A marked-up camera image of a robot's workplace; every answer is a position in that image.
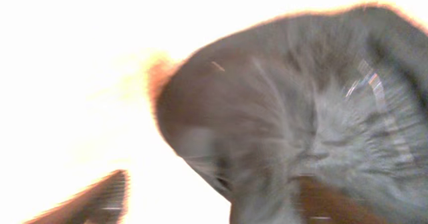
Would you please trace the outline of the black shorts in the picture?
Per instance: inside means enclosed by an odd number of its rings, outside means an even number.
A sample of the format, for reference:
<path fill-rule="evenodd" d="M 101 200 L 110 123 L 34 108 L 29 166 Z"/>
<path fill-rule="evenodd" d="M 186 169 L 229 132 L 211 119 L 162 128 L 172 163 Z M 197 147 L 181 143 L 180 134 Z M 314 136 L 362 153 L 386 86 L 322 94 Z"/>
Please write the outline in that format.
<path fill-rule="evenodd" d="M 302 223 L 298 179 L 427 222 L 427 35 L 394 11 L 284 17 L 194 53 L 154 101 L 232 223 Z"/>

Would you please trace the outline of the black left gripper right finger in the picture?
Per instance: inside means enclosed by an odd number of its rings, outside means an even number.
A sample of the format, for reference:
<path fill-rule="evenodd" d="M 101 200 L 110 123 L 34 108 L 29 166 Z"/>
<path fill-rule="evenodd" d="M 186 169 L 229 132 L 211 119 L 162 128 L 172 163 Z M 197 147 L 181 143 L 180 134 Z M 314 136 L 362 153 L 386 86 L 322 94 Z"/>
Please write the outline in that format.
<path fill-rule="evenodd" d="M 387 224 L 368 208 L 309 176 L 297 178 L 299 208 L 307 224 Z"/>

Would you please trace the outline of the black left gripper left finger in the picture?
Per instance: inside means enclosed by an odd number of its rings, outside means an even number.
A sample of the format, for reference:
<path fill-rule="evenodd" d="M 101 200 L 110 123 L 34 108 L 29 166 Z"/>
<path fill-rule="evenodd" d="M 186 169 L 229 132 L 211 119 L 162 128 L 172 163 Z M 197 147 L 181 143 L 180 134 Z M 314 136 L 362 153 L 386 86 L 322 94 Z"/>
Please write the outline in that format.
<path fill-rule="evenodd" d="M 128 171 L 118 169 L 25 224 L 119 224 L 128 212 Z"/>

